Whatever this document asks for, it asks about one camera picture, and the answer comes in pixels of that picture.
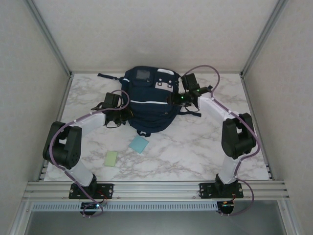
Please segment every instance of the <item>light blue sponge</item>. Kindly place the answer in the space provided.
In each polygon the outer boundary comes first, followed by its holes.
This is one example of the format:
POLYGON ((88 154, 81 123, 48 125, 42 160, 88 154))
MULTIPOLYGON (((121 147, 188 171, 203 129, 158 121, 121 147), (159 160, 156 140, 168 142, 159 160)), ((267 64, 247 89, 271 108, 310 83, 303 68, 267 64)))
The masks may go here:
POLYGON ((135 150, 137 153, 141 153, 148 143, 149 141, 145 140, 144 138, 136 136, 129 144, 129 147, 135 150))

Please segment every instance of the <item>backpack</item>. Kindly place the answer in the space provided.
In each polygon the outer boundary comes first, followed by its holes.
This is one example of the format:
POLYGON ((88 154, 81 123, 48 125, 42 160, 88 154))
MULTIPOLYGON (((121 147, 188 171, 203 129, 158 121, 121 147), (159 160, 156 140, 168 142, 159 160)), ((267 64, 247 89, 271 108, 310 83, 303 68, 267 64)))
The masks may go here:
MULTIPOLYGON (((134 116, 128 123, 140 136, 149 137, 151 133, 165 130, 178 114, 201 117, 191 111, 183 113, 181 106, 167 102, 169 96, 179 92, 180 75, 172 70, 137 66, 126 71, 121 78, 100 73, 98 76, 120 81, 121 89, 130 97, 129 106, 134 116)), ((126 95, 122 94, 122 98, 126 103, 126 95)))

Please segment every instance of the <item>purple cable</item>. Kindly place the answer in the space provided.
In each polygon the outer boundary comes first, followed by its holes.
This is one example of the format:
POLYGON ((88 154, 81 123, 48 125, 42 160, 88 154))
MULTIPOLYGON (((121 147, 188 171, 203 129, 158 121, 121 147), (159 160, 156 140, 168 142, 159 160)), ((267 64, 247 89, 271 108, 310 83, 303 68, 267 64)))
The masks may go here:
MULTIPOLYGON (((257 142, 257 145, 258 145, 257 150, 256 150, 254 153, 242 157, 242 158, 240 159, 240 161, 238 162, 238 164, 237 164, 237 166, 236 166, 236 168, 235 168, 235 172, 234 172, 234 176, 235 176, 235 178, 237 178, 237 173, 238 173, 239 167, 240 167, 240 165, 241 165, 241 162, 242 162, 243 160, 247 159, 247 158, 251 158, 251 157, 257 155, 257 154, 260 152, 260 149, 261 149, 261 142, 260 142, 259 138, 256 136, 256 134, 254 133, 254 131, 248 126, 248 124, 247 124, 245 121, 243 121, 238 115, 236 115, 235 113, 233 113, 230 109, 228 109, 227 107, 225 107, 223 104, 221 104, 219 101, 217 101, 217 100, 214 98, 214 95, 213 95, 213 94, 214 94, 214 91, 215 91, 216 88, 218 87, 218 85, 219 85, 219 83, 220 83, 220 80, 221 80, 220 73, 217 71, 216 68, 214 68, 213 66, 210 66, 210 65, 199 65, 199 66, 196 66, 196 67, 190 69, 189 71, 187 71, 183 76, 185 76, 186 74, 190 73, 191 71, 193 71, 193 70, 195 70, 195 69, 197 69, 197 68, 201 68, 201 67, 208 67, 208 68, 211 68, 211 69, 213 69, 213 70, 215 71, 215 73, 217 74, 218 80, 217 80, 217 83, 216 83, 215 87, 212 89, 212 92, 211 92, 211 98, 213 98, 213 101, 214 101, 217 105, 219 105, 222 109, 224 109, 226 112, 229 112, 231 115, 233 115, 235 118, 237 118, 237 119, 239 120, 239 122, 242 123, 242 124, 248 129, 248 131, 252 134, 252 136, 255 138, 255 140, 256 140, 256 142, 257 142)), ((251 194, 252 194, 252 200, 251 200, 250 205, 249 205, 246 209, 244 209, 244 210, 242 210, 242 211, 239 211, 239 212, 236 212, 236 213, 233 213, 233 214, 228 214, 228 216, 239 215, 239 214, 241 214, 241 213, 246 212, 247 210, 249 210, 249 209, 251 208, 251 206, 252 206, 252 204, 253 204, 253 202, 254 202, 254 193, 253 193, 253 190, 252 190, 251 186, 250 186, 246 181, 244 181, 244 180, 240 180, 240 179, 238 179, 238 178, 237 178, 237 180, 243 182, 244 184, 246 184, 246 185, 248 186, 248 188, 250 189, 251 194)))
MULTIPOLYGON (((53 157, 52 147, 53 147, 53 145, 54 145, 54 142, 55 142, 57 136, 58 136, 65 128, 67 128, 68 126, 70 126, 70 125, 72 125, 72 124, 74 124, 74 123, 76 123, 76 122, 78 122, 78 121, 84 120, 84 119, 86 119, 86 118, 88 118, 88 117, 90 117, 90 116, 92 116, 92 115, 94 115, 94 114, 98 114, 98 113, 101 113, 101 112, 104 112, 104 111, 119 111, 119 110, 125 109, 125 108, 129 105, 129 103, 130 103, 130 98, 129 98, 128 94, 127 94, 125 91, 122 91, 122 90, 115 90, 115 91, 113 91, 112 93, 114 93, 114 92, 122 92, 122 93, 124 93, 124 94, 126 95, 126 97, 127 97, 127 103, 126 103, 126 105, 123 105, 123 106, 120 107, 120 108, 107 108, 107 109, 97 110, 97 111, 91 112, 91 113, 89 113, 89 114, 83 115, 82 117, 78 118, 77 120, 74 120, 74 121, 71 121, 71 122, 69 122, 69 123, 66 123, 64 126, 62 126, 62 127, 54 134, 54 136, 53 136, 52 139, 51 139, 50 146, 49 146, 49 155, 50 155, 50 159, 51 159, 51 161, 53 162, 53 164, 54 164, 57 168, 63 170, 64 173, 65 173, 65 175, 66 175, 67 177, 69 177, 69 178, 79 187, 79 189, 84 193, 84 195, 86 195, 86 197, 87 197, 88 199, 90 199, 91 201, 93 201, 93 203, 90 203, 90 204, 88 204, 88 205, 85 206, 85 208, 84 208, 84 210, 83 210, 83 217, 85 217, 85 210, 86 210, 89 206, 91 206, 91 205, 93 205, 93 204, 99 204, 99 203, 98 203, 96 200, 94 200, 94 199, 83 189, 83 187, 81 186, 81 184, 80 184, 79 182, 77 182, 76 179, 75 179, 73 176, 71 176, 71 175, 66 171, 65 167, 60 166, 60 165, 58 165, 58 164, 56 163, 56 161, 54 160, 54 157, 53 157)), ((99 204, 99 207, 100 207, 100 209, 101 209, 101 213, 96 214, 96 215, 93 215, 93 216, 90 215, 89 218, 91 218, 91 217, 97 217, 97 216, 99 216, 99 215, 101 215, 101 214, 103 213, 103 206, 102 206, 101 204, 99 204)))

